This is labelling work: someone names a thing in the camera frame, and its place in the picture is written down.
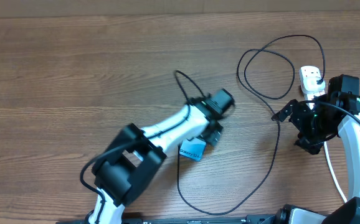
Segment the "blue Samsung Galaxy smartphone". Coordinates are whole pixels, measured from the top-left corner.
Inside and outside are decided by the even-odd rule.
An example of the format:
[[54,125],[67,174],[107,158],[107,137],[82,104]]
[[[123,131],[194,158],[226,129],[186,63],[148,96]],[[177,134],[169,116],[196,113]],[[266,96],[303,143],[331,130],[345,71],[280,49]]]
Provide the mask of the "blue Samsung Galaxy smartphone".
[[180,146],[179,154],[199,162],[202,159],[207,143],[199,138],[184,140]]

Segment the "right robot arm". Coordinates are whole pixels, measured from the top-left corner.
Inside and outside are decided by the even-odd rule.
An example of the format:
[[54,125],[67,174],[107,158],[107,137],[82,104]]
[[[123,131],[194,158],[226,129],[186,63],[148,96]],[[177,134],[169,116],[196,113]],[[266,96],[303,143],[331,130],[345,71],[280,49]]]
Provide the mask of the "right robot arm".
[[348,171],[348,200],[329,215],[306,208],[285,205],[274,223],[355,223],[360,224],[360,94],[359,78],[333,77],[325,95],[309,101],[289,101],[272,116],[274,121],[289,120],[299,131],[295,144],[310,154],[320,152],[324,142],[341,138]]

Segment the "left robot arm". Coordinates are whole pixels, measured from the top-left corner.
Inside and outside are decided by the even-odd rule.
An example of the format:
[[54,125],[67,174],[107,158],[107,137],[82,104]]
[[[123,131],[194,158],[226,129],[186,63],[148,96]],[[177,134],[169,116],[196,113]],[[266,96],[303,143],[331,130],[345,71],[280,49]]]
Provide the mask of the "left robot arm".
[[222,131],[219,120],[234,103],[233,96],[221,89],[189,99],[181,111],[158,124],[125,126],[91,163],[97,202],[85,223],[121,223],[125,207],[146,190],[167,152],[185,141],[215,145]]

